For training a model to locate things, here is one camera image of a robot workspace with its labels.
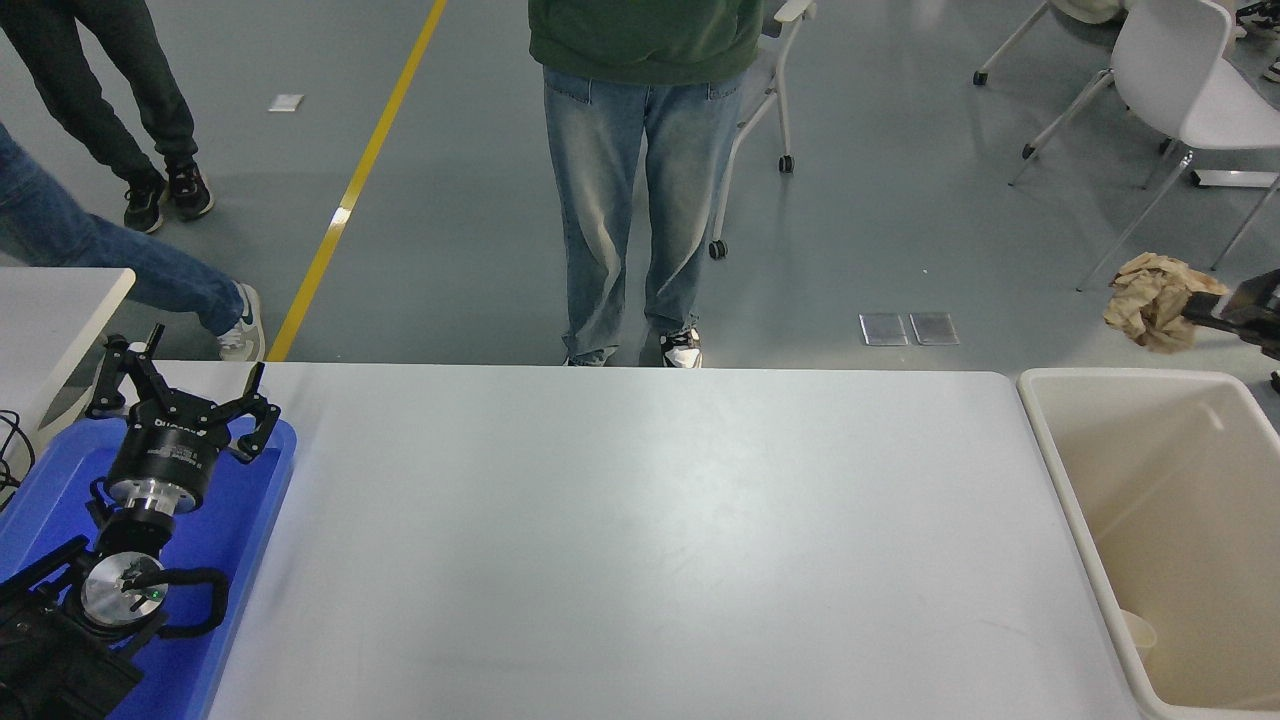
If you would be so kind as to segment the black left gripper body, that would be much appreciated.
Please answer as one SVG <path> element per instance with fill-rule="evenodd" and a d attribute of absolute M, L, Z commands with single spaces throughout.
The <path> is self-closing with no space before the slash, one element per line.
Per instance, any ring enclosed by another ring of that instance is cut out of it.
<path fill-rule="evenodd" d="M 187 492 L 205 492 L 230 432 L 227 421 L 202 427 L 202 416 L 212 419 L 212 411 L 182 413 L 169 420 L 154 404 L 131 409 L 125 438 L 106 474 L 106 487 L 113 489 L 128 480 L 160 480 Z"/>

